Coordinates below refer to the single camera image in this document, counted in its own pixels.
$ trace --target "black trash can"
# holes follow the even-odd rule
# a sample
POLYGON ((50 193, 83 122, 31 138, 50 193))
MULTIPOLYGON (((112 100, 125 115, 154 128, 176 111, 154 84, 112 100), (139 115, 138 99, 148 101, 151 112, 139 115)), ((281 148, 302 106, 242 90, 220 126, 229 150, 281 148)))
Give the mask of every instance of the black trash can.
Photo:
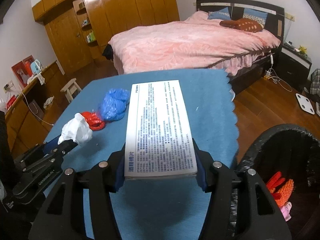
POLYGON ((304 128, 276 125, 262 133, 236 167, 255 169, 267 182, 277 171, 293 179, 291 219, 287 222, 296 240, 320 239, 320 143, 304 128))

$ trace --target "bed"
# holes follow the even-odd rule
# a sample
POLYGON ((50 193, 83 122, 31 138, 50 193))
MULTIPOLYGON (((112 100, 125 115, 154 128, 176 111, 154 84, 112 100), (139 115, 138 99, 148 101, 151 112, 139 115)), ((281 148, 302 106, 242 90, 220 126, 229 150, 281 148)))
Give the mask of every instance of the bed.
POLYGON ((197 0, 185 21, 138 26, 110 40, 119 74, 177 68, 224 68, 235 93, 258 80, 270 66, 270 51, 279 56, 284 36, 284 9, 252 0, 197 0), (228 9, 231 20, 245 10, 266 14, 264 30, 249 33, 207 20, 209 12, 228 9))

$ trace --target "wooden desk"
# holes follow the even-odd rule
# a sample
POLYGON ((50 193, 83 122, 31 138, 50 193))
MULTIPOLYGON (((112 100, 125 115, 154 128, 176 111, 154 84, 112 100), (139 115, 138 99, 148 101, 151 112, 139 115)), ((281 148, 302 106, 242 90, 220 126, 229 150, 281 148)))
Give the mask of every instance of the wooden desk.
POLYGON ((60 89, 67 83, 56 62, 42 71, 45 84, 41 85, 35 78, 23 89, 23 93, 8 110, 5 116, 8 131, 8 143, 13 158, 32 148, 37 143, 42 143, 52 126, 39 120, 28 108, 32 100, 35 100, 44 112, 43 120, 54 124, 68 105, 68 101, 60 89), (43 104, 47 98, 54 96, 52 106, 44 109, 43 104))

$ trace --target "pink comforter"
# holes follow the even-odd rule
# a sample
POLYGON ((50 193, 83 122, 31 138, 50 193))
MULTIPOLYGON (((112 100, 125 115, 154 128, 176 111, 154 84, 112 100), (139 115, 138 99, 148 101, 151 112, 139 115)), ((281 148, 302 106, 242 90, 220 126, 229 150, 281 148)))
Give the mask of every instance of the pink comforter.
POLYGON ((116 34, 109 44, 124 73, 178 68, 225 68, 235 75, 263 52, 279 46, 267 30, 249 33, 207 20, 198 11, 185 21, 139 26, 116 34))

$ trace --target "blue pillow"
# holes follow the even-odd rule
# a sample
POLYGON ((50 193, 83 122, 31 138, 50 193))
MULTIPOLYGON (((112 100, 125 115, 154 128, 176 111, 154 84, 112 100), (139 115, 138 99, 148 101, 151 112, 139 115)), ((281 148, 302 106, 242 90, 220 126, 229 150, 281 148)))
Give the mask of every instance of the blue pillow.
POLYGON ((243 18, 257 21, 258 23, 260 23, 260 25, 262 25, 263 28, 266 25, 267 16, 268 13, 257 11, 254 9, 244 8, 243 18))
POLYGON ((213 20, 213 19, 221 19, 224 21, 231 20, 228 7, 220 11, 209 12, 208 20, 213 20))

